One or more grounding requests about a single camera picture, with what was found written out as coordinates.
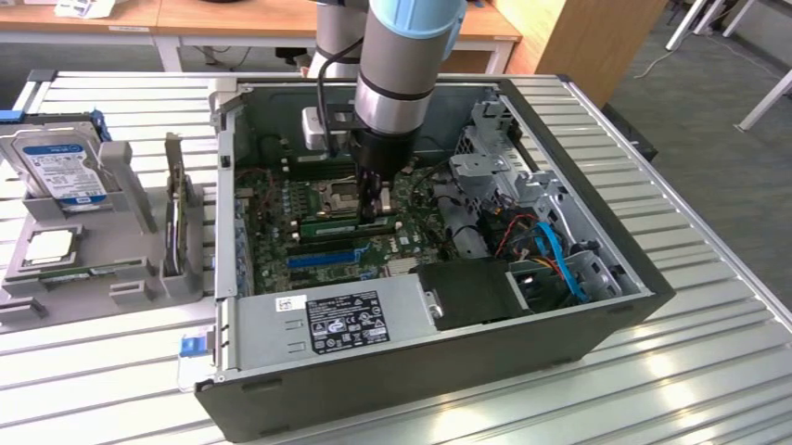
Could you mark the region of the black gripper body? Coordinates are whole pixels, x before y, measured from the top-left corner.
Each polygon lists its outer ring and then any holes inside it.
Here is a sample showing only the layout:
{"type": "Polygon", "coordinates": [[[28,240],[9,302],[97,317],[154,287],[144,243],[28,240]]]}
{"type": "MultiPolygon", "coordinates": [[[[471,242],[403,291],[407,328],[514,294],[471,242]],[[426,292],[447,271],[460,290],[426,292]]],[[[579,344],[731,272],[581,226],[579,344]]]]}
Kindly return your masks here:
{"type": "Polygon", "coordinates": [[[383,181],[391,181],[407,166],[419,130],[407,133],[378,133],[374,130],[351,132],[349,156],[356,164],[356,177],[375,174],[383,181]]]}

